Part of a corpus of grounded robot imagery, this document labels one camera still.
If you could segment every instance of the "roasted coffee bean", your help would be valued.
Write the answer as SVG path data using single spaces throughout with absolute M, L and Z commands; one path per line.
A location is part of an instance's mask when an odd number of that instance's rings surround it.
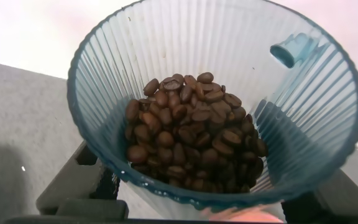
M 173 147 L 173 165 L 184 165 L 186 163 L 185 150 L 183 146 L 178 142 Z
M 178 130 L 179 137 L 186 144 L 193 144 L 197 138 L 197 135 L 189 126 L 182 126 Z
M 237 178 L 239 182 L 245 182 L 247 178 L 247 171 L 248 171 L 248 165 L 247 164 L 240 164 L 237 173 Z
M 226 182 L 225 192 L 229 194 L 233 194 L 236 189 L 236 178 L 233 177 L 229 181 Z
M 171 133 L 162 131 L 157 137 L 157 142 L 161 147 L 171 148 L 174 145 L 175 140 L 173 140 Z
M 246 110 L 243 107 L 239 107 L 236 109 L 233 109 L 233 114 L 234 114 L 234 121 L 235 122 L 241 122 L 245 116 L 247 115 Z
M 203 84 L 198 82 L 196 84 L 196 94 L 197 94 L 197 98 L 201 101 L 205 100 L 205 95 L 204 95 L 204 90 L 203 90 Z
M 190 86 L 193 90 L 196 90 L 197 80 L 193 75 L 185 75 L 185 84 Z
M 168 108 L 160 110 L 159 118 L 161 120 L 161 123 L 165 126 L 169 126 L 172 124 L 171 111 Z
M 183 148 L 185 149 L 186 157 L 190 163 L 197 164 L 200 162 L 201 154 L 199 151 L 189 146 L 183 146 Z
M 202 84 L 204 93 L 209 93 L 214 89 L 214 85 L 212 84 Z
M 207 132 L 203 132 L 196 138 L 196 141 L 194 142 L 194 146 L 199 148 L 206 146 L 211 143 L 211 135 Z
M 193 89 L 185 85 L 180 92 L 180 101 L 181 103 L 188 103 L 191 100 L 191 97 L 193 96 Z
M 154 97 L 160 108 L 166 108 L 168 106 L 168 95 L 163 91 L 156 92 Z
M 212 91 L 218 91 L 218 90 L 222 90 L 222 87 L 219 85 L 219 84 L 217 84 L 217 83 L 211 83 L 212 84 Z
M 147 152 L 149 152 L 150 154 L 156 154 L 157 153 L 157 148 L 151 146 L 149 142 L 142 142 L 142 141 L 137 140 L 137 143 L 140 146 L 142 146 L 143 148 L 145 148 L 147 150 Z
M 173 153 L 172 153 L 171 149 L 165 149 L 165 148 L 160 147 L 157 151 L 157 155 L 163 164 L 171 164 L 172 163 Z
M 169 179 L 169 185 L 175 186 L 175 187 L 181 187 L 181 183 L 179 180 L 176 180 L 175 178 Z
M 135 164 L 142 164 L 147 161 L 149 153 L 142 146 L 131 146 L 127 150 L 127 159 Z
M 214 149 L 216 149 L 218 151 L 218 153 L 220 153 L 222 156 L 232 157 L 234 154 L 234 149 L 231 148 L 230 146 L 224 144 L 220 140 L 220 138 L 215 138 L 212 141 L 212 147 L 214 147 Z
M 211 113 L 208 110 L 196 110 L 192 115 L 191 119 L 193 121 L 206 121 L 211 116 Z
M 179 126 L 184 126 L 191 123 L 191 116 L 186 115 L 182 120 L 179 122 Z
M 180 75 L 180 74 L 174 74 L 174 75 L 172 75 L 172 78 L 176 79 L 178 81 L 179 85 L 183 85 L 183 83 L 185 82 L 183 75 Z
M 161 122 L 152 113 L 144 113 L 142 121 L 147 125 L 152 135 L 158 134 L 162 129 Z
M 191 130 L 193 130 L 193 132 L 195 134 L 199 134 L 203 131 L 205 131 L 205 124 L 204 122 L 198 121 L 198 122 L 193 122 L 193 124 L 190 125 Z
M 133 133 L 134 133 L 134 126 L 131 124 L 128 124 L 125 127 L 125 138 L 130 141 L 133 137 Z
M 161 161 L 157 156 L 149 156 L 149 158 L 147 158 L 147 165 L 150 167 L 159 167 L 161 165 Z
M 259 157 L 268 156 L 269 151 L 267 149 L 266 143 L 263 142 L 261 139 L 256 140 L 256 144 L 254 147 L 254 153 Z
M 215 149 L 207 149 L 203 153 L 201 153 L 201 165 L 203 167 L 213 167 L 218 164 L 218 162 L 219 155 Z
M 148 99 L 140 99 L 140 110 L 143 112 L 148 112 L 150 108 L 151 101 Z
M 178 105 L 180 105 L 180 97 L 178 94 L 174 94 L 169 98 L 168 107 L 173 111 Z
M 241 160 L 248 164 L 253 164 L 257 158 L 256 154 L 251 151 L 243 152 L 241 154 Z
M 158 107 L 157 102 L 152 102 L 150 104 L 149 112 L 152 113 L 156 118 L 160 116 L 160 108 Z
M 153 95 L 158 87 L 160 86 L 158 80 L 156 78 L 153 78 L 151 81 L 149 81 L 148 84 L 143 88 L 143 92 L 145 96 L 151 96 Z
M 136 170 L 137 172 L 140 172 L 142 174 L 148 174 L 150 171 L 150 168 L 147 165 L 136 165 L 131 164 L 131 167 Z
M 197 94 L 192 94 L 190 99 L 190 105 L 195 108 L 198 102 Z
M 182 180 L 186 177 L 186 171 L 181 166 L 170 166 L 167 169 L 167 175 Z
M 168 77 L 162 80 L 161 83 L 164 89 L 167 91 L 177 90 L 181 87 L 181 84 L 178 82 L 178 80 L 173 77 Z
M 212 91 L 205 95 L 205 101 L 208 103 L 218 102 L 219 100 L 222 99 L 223 95 L 224 93 L 221 90 Z
M 226 93 L 223 100 L 232 108 L 236 109 L 241 106 L 241 100 L 233 94 Z
M 149 142 L 152 139 L 148 127 L 144 124 L 136 126 L 134 129 L 134 133 L 136 135 L 136 138 L 140 141 Z
M 241 126 L 241 131 L 244 133 L 245 136 L 247 135 L 252 135 L 254 133 L 254 125 L 248 122 L 245 122 L 244 124 L 242 124 Z
M 206 179 L 208 179 L 208 173 L 205 171 L 205 170 L 198 170 L 197 172 L 196 172 L 196 177 L 198 178 L 198 179 L 204 179 L 204 180 L 206 180 Z
M 247 184 L 244 184 L 241 188 L 240 188 L 240 193 L 249 193 L 249 186 Z
M 211 72 L 204 72 L 197 77 L 197 81 L 204 84 L 210 84 L 213 80 L 214 75 Z
M 184 118 L 187 114 L 187 107 L 185 105 L 178 105 L 172 110 L 172 117 L 175 120 Z
M 229 146 L 240 146 L 241 138 L 229 130 L 223 130 L 222 140 Z
M 251 116 L 251 114 L 247 114 L 247 116 L 244 119 L 252 124 L 252 116 Z
M 203 179 L 195 179 L 191 183 L 191 189 L 195 191 L 202 191 L 204 189 L 204 180 Z
M 229 162 L 227 161 L 227 159 L 223 156 L 219 156 L 218 159 L 218 166 L 219 167 L 226 167 L 229 164 Z
M 127 108 L 125 109 L 125 117 L 130 123 L 135 123 L 139 117 L 139 102 L 132 99 L 128 102 Z

